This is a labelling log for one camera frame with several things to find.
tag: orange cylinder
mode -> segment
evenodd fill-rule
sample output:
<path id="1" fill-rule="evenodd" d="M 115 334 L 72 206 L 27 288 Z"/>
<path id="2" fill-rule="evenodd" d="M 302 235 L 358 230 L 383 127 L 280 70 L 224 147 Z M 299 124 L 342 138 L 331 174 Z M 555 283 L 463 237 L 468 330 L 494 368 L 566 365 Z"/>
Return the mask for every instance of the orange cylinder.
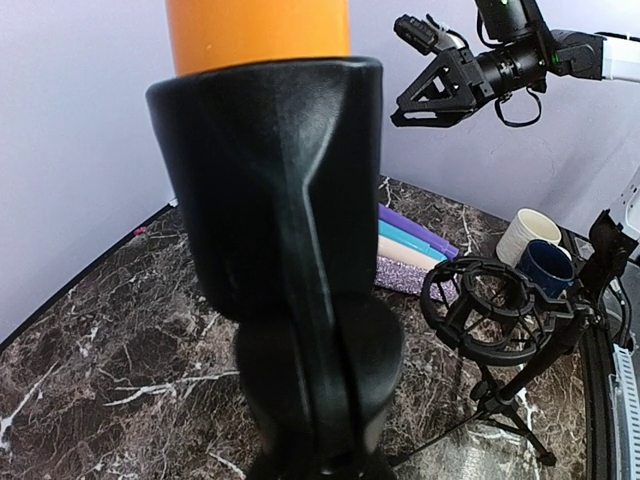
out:
<path id="1" fill-rule="evenodd" d="M 347 0 L 166 0 L 176 73 L 350 53 Z"/>

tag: cup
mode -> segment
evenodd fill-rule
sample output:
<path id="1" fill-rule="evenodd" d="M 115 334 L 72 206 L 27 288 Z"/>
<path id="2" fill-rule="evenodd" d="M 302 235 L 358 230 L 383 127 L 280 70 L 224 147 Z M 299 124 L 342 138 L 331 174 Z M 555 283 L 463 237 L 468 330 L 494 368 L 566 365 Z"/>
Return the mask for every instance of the cup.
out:
<path id="1" fill-rule="evenodd" d="M 498 242 L 496 254 L 502 263 L 515 267 L 532 240 L 545 240 L 559 245 L 561 239 L 560 229 L 550 218 L 535 210 L 523 208 L 518 211 Z"/>
<path id="2" fill-rule="evenodd" d="M 549 298 L 558 298 L 571 286 L 576 275 L 573 262 L 567 255 L 544 240 L 529 242 L 517 269 L 540 285 Z"/>

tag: glittery object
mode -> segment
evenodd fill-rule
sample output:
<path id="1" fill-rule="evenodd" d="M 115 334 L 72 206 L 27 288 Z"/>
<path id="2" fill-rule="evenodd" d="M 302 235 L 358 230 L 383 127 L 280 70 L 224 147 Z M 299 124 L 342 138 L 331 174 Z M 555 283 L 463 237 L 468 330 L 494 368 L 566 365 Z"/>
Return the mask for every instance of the glittery object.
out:
<path id="1" fill-rule="evenodd" d="M 397 262 L 385 257 L 378 257 L 378 269 L 376 272 L 376 286 L 394 290 L 400 293 L 419 296 L 422 292 L 422 284 L 427 271 L 413 265 Z M 448 302 L 452 302 L 458 296 L 456 288 L 451 282 L 442 284 L 444 294 Z M 431 286 L 431 298 L 442 301 L 437 286 Z"/>

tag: white wall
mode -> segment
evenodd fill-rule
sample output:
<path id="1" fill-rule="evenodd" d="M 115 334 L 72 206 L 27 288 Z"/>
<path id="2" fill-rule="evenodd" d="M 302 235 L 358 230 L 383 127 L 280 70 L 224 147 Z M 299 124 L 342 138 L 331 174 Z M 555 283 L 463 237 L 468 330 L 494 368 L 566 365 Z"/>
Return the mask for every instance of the white wall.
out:
<path id="1" fill-rule="evenodd" d="M 0 342 L 172 198 L 144 93 L 160 0 L 0 2 Z"/>
<path id="2" fill-rule="evenodd" d="M 538 0 L 552 29 L 640 35 L 638 0 Z M 395 128 L 396 97 L 433 57 L 422 57 L 393 33 L 404 13 L 438 21 L 464 34 L 474 53 L 473 0 L 351 0 L 354 54 L 385 66 L 383 171 L 396 178 L 512 218 L 523 206 L 588 231 L 640 165 L 640 85 L 549 77 L 544 114 L 536 126 L 514 130 L 493 105 L 448 130 Z M 510 117 L 535 116 L 523 92 L 505 107 Z"/>

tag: blue mug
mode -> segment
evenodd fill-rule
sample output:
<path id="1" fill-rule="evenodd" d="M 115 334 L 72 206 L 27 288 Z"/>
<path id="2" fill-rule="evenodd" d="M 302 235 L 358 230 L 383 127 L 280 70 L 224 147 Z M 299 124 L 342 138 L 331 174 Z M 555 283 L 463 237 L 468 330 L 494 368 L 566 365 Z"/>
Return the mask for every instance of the blue mug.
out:
<path id="1" fill-rule="evenodd" d="M 571 259 L 544 240 L 529 242 L 516 268 L 540 285 L 549 298 L 558 298 L 576 276 Z"/>

